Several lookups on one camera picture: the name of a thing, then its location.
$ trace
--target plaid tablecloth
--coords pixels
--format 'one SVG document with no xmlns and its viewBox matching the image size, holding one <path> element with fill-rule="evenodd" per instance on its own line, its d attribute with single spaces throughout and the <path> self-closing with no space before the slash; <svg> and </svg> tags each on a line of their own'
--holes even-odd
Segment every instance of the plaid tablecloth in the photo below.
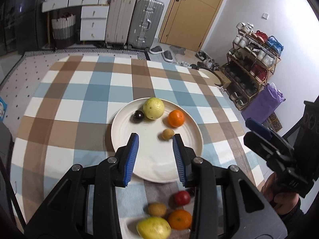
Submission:
<svg viewBox="0 0 319 239">
<path fill-rule="evenodd" d="M 213 165 L 238 165 L 261 186 L 263 176 L 229 104 L 205 74 L 169 63 L 118 57 L 70 56 L 57 61 L 33 94 L 21 120 L 12 156 L 11 182 L 28 222 L 44 198 L 73 164 L 84 167 L 114 155 L 111 123 L 128 102 L 158 97 L 186 110 L 203 135 L 202 157 Z M 139 238 L 135 225 L 145 207 L 182 189 L 179 182 L 157 184 L 133 175 L 117 188 L 124 238 Z M 92 195 L 88 231 L 92 232 Z M 171 237 L 187 237 L 174 231 Z"/>
</svg>

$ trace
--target red shoe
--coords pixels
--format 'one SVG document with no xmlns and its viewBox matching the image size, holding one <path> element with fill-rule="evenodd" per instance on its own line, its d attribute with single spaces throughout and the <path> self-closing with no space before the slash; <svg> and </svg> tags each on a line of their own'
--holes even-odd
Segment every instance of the red shoe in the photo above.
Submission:
<svg viewBox="0 0 319 239">
<path fill-rule="evenodd" d="M 262 68 L 261 66 L 258 66 L 258 68 L 259 73 L 256 75 L 255 78 L 259 83 L 262 83 L 267 78 L 267 70 L 265 68 Z"/>
<path fill-rule="evenodd" d="M 260 30 L 258 30 L 256 33 L 252 33 L 252 35 L 260 40 L 262 43 L 265 43 L 268 40 L 268 36 L 266 33 L 261 32 Z"/>
<path fill-rule="evenodd" d="M 250 70 L 250 74 L 251 74 L 252 76 L 258 75 L 258 74 L 259 74 L 259 65 L 254 64 L 253 67 L 252 67 L 251 70 Z"/>
</svg>

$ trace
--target orange fruit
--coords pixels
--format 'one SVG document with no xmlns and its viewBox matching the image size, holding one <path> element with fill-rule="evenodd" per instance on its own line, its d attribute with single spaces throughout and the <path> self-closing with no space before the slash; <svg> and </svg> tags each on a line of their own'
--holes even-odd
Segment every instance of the orange fruit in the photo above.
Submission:
<svg viewBox="0 0 319 239">
<path fill-rule="evenodd" d="M 185 121 L 184 113 L 181 112 L 180 110 L 173 110 L 168 115 L 168 123 L 172 127 L 180 127 L 181 125 L 183 125 L 184 121 Z"/>
<path fill-rule="evenodd" d="M 167 219 L 172 229 L 184 230 L 190 228 L 192 224 L 192 215 L 183 209 L 175 210 Z"/>
</svg>

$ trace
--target door frame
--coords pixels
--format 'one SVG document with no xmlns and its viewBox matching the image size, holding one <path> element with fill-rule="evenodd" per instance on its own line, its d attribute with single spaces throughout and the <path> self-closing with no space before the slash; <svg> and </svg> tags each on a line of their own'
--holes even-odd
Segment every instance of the door frame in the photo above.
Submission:
<svg viewBox="0 0 319 239">
<path fill-rule="evenodd" d="M 212 27 L 212 25 L 213 25 L 213 23 L 214 23 L 214 21 L 215 21 L 215 19 L 216 19 L 216 16 L 217 16 L 217 14 L 218 14 L 219 9 L 221 8 L 221 4 L 222 4 L 223 1 L 224 1 L 224 0 L 220 0 L 219 4 L 218 4 L 218 6 L 217 6 L 216 12 L 215 12 L 215 14 L 214 14 L 214 16 L 213 16 L 213 18 L 212 18 L 212 21 L 211 21 L 211 23 L 209 24 L 209 26 L 208 26 L 208 28 L 207 28 L 207 30 L 206 30 L 206 33 L 205 33 L 205 35 L 204 35 L 204 37 L 203 37 L 203 39 L 202 39 L 202 41 L 201 41 L 201 44 L 200 44 L 200 46 L 199 46 L 199 48 L 198 48 L 198 51 L 202 49 L 203 44 L 204 44 L 204 41 L 205 41 L 205 39 L 207 38 L 207 35 L 208 35 L 208 33 L 209 33 L 209 31 L 210 31 L 210 29 L 211 29 L 211 27 Z M 169 2 L 169 4 L 168 4 L 168 7 L 167 7 L 167 10 L 166 10 L 166 13 L 165 13 L 164 20 L 163 20 L 163 22 L 162 22 L 162 26 L 161 26 L 160 31 L 159 31 L 159 36 L 158 36 L 159 42 L 161 42 L 161 39 L 162 39 L 162 37 L 163 37 L 164 29 L 165 29 L 165 27 L 166 27 L 166 24 L 167 24 L 169 15 L 170 15 L 170 13 L 171 13 L 171 11 L 172 11 L 174 2 L 175 2 L 175 0 L 170 0 L 170 2 Z"/>
</svg>

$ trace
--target wooden door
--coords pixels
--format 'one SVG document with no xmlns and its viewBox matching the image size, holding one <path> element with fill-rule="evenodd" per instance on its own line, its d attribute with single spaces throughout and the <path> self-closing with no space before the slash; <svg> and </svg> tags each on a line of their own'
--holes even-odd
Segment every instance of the wooden door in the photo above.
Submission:
<svg viewBox="0 0 319 239">
<path fill-rule="evenodd" d="M 160 42 L 197 51 L 221 0 L 174 0 Z"/>
</svg>

